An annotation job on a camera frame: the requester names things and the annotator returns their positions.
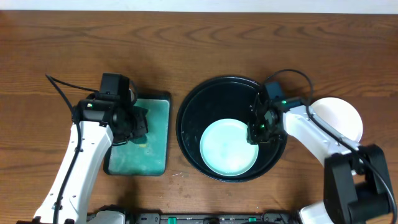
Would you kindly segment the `mint green plate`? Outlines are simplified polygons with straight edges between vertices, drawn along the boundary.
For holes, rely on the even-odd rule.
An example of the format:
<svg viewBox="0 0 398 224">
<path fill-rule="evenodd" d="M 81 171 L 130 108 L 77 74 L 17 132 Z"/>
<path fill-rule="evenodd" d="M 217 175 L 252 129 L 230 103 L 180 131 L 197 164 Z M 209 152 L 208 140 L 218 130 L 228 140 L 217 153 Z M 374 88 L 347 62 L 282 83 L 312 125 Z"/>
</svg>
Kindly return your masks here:
<svg viewBox="0 0 398 224">
<path fill-rule="evenodd" d="M 220 119 L 211 123 L 200 139 L 203 162 L 221 176 L 244 174 L 259 155 L 259 146 L 249 144 L 247 136 L 248 126 L 237 119 Z"/>
</svg>

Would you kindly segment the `white plate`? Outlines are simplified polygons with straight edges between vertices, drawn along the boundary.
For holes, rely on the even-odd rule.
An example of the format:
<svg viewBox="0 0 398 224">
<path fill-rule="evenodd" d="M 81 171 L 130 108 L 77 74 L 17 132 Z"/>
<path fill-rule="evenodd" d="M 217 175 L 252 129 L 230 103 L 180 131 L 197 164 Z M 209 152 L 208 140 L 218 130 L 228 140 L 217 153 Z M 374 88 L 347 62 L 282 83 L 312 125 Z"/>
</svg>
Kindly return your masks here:
<svg viewBox="0 0 398 224">
<path fill-rule="evenodd" d="M 363 135 L 363 121 L 350 103 L 341 98 L 321 98 L 311 107 L 314 112 L 339 133 L 352 141 L 360 142 Z"/>
</svg>

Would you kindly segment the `green yellow sponge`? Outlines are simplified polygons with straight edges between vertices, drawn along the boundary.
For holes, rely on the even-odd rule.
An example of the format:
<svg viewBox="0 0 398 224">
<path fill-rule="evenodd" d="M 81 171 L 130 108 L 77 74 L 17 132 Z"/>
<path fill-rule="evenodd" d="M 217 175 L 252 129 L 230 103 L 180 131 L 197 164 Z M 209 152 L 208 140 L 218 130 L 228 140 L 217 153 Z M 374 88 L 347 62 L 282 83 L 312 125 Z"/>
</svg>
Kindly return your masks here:
<svg viewBox="0 0 398 224">
<path fill-rule="evenodd" d="M 147 142 L 146 134 L 149 132 L 147 123 L 148 109 L 133 106 L 134 129 L 131 142 L 134 144 L 145 144 Z"/>
</svg>

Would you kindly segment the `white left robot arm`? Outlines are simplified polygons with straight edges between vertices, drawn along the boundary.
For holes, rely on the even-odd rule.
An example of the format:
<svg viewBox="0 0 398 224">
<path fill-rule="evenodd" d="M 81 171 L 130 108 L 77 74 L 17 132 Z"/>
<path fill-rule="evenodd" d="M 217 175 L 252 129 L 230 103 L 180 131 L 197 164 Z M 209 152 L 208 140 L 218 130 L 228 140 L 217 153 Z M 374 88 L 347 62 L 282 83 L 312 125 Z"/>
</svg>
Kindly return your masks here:
<svg viewBox="0 0 398 224">
<path fill-rule="evenodd" d="M 73 109 L 65 156 L 34 223 L 88 223 L 88 204 L 106 153 L 147 133 L 147 110 L 131 101 L 84 99 Z"/>
</svg>

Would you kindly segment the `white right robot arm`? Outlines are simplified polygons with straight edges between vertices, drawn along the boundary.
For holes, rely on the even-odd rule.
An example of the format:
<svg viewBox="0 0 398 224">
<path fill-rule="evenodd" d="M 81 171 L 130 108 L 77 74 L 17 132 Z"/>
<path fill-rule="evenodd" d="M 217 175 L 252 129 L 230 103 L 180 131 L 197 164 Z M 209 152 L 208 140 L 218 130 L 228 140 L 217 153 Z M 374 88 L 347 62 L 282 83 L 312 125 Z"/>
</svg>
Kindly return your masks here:
<svg viewBox="0 0 398 224">
<path fill-rule="evenodd" d="M 348 139 L 301 99 L 256 100 L 250 112 L 248 143 L 265 144 L 288 134 L 323 164 L 323 201 L 302 208 L 299 223 L 366 223 L 389 213 L 397 222 L 397 204 L 380 147 Z"/>
</svg>

